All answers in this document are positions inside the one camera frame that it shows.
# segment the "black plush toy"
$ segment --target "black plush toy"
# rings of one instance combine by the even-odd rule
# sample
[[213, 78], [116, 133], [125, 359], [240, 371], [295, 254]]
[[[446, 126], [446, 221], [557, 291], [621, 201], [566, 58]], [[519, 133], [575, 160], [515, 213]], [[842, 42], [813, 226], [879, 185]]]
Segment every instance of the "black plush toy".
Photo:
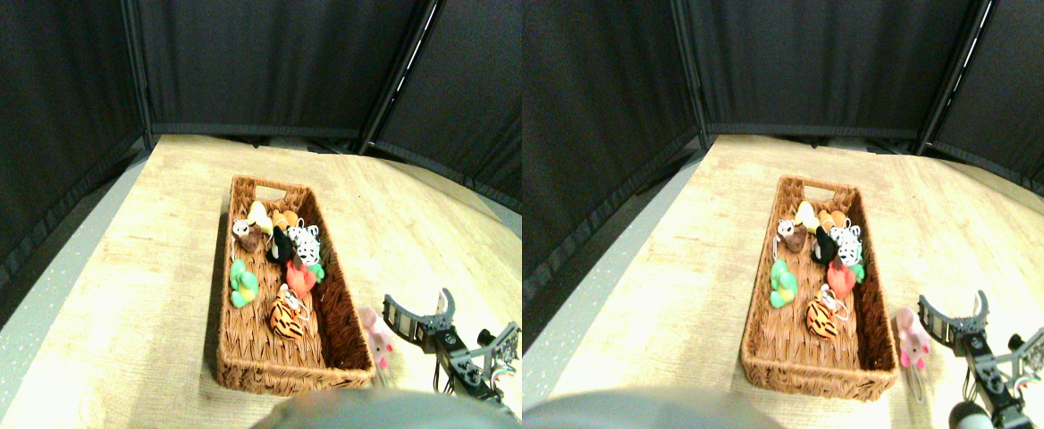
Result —
[[836, 241], [828, 236], [824, 227], [816, 227], [816, 242], [811, 246], [811, 260], [828, 265], [828, 262], [832, 262], [836, 258], [836, 253], [839, 249], [840, 246], [836, 245]]
[[288, 238], [288, 235], [280, 229], [280, 227], [272, 227], [271, 229], [271, 246], [268, 248], [268, 261], [271, 263], [277, 263], [280, 265], [285, 265], [292, 258], [292, 240]]

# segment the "green plush toy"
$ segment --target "green plush toy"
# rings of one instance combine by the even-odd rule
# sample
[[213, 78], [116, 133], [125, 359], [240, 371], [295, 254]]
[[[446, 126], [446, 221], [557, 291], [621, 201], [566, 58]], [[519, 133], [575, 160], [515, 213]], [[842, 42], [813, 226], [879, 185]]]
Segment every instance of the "green plush toy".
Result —
[[323, 282], [323, 276], [325, 276], [325, 272], [323, 272], [323, 265], [321, 265], [321, 264], [311, 264], [311, 265], [307, 266], [307, 269], [308, 269], [308, 272], [314, 273], [314, 281], [316, 281], [316, 282]]
[[260, 291], [260, 282], [256, 279], [256, 273], [247, 270], [244, 260], [234, 260], [232, 273], [228, 275], [228, 281], [233, 286], [233, 306], [242, 308], [248, 302], [256, 300], [256, 294]]
[[857, 263], [855, 265], [849, 266], [848, 268], [852, 270], [852, 273], [856, 275], [857, 283], [860, 283], [860, 285], [864, 283], [864, 265]]
[[768, 273], [772, 278], [773, 291], [768, 294], [768, 302], [773, 307], [780, 308], [786, 306], [797, 297], [797, 276], [788, 272], [788, 264], [784, 260], [776, 260], [773, 270]]

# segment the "gray floor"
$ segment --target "gray floor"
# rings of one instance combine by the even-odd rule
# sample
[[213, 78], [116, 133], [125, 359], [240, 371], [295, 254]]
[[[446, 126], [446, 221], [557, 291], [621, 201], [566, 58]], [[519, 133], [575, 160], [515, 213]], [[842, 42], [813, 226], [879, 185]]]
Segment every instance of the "gray floor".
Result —
[[[274, 139], [271, 145], [308, 150], [307, 144], [298, 139]], [[0, 424], [28, 371], [28, 364], [77, 281], [77, 275], [85, 268], [85, 263], [145, 167], [146, 157], [140, 144], [134, 146], [129, 153], [134, 153], [134, 160], [124, 174], [81, 199], [27, 264], [40, 266], [37, 270], [41, 275], [22, 279], [21, 282], [28, 282], [25, 285], [28, 293], [0, 332]], [[502, 223], [522, 237], [521, 214], [502, 208], [487, 197], [482, 200], [501, 218]]]
[[[883, 152], [860, 139], [830, 140], [828, 146], [858, 151], [873, 148], [874, 151]], [[557, 383], [559, 377], [562, 377], [569, 358], [574, 355], [583, 335], [592, 326], [600, 307], [613, 292], [613, 287], [617, 286], [624, 270], [641, 249], [641, 245], [649, 239], [649, 233], [681, 194], [681, 189], [689, 183], [701, 160], [702, 157], [694, 156], [687, 161], [681, 172], [656, 192], [648, 192], [647, 196], [632, 197], [592, 237], [592, 241], [612, 242], [612, 245], [604, 249], [600, 257], [584, 258], [596, 262], [526, 353], [526, 365], [522, 373], [522, 380], [525, 380], [522, 395], [523, 412], [550, 397], [550, 391]], [[644, 197], [648, 197], [648, 200], [639, 200]], [[584, 245], [583, 252], [590, 252], [591, 244]]]

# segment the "basket handle hole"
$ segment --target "basket handle hole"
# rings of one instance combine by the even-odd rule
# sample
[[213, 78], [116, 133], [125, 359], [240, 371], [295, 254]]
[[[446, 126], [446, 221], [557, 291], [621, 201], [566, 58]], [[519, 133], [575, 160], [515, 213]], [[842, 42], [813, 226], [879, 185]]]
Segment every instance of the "basket handle hole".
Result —
[[287, 194], [288, 191], [284, 191], [282, 189], [264, 187], [264, 185], [256, 185], [256, 193], [253, 193], [253, 197], [266, 201], [275, 201], [284, 199], [284, 196]]
[[815, 188], [805, 186], [805, 200], [808, 201], [828, 201], [832, 197], [836, 197], [836, 192], [832, 189]]

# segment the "brown plush toy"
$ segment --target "brown plush toy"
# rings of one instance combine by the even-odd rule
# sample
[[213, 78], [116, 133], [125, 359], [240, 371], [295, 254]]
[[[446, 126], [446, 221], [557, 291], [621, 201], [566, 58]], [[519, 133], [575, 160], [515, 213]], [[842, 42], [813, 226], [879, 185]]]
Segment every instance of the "brown plush toy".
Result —
[[792, 253], [800, 253], [805, 248], [808, 240], [808, 228], [804, 224], [794, 225], [791, 220], [780, 220], [776, 225], [776, 233], [780, 234], [780, 241]]
[[260, 238], [264, 236], [259, 227], [248, 228], [247, 220], [233, 221], [233, 233], [236, 234], [236, 240], [239, 241], [241, 248], [247, 253], [255, 253], [260, 246]]

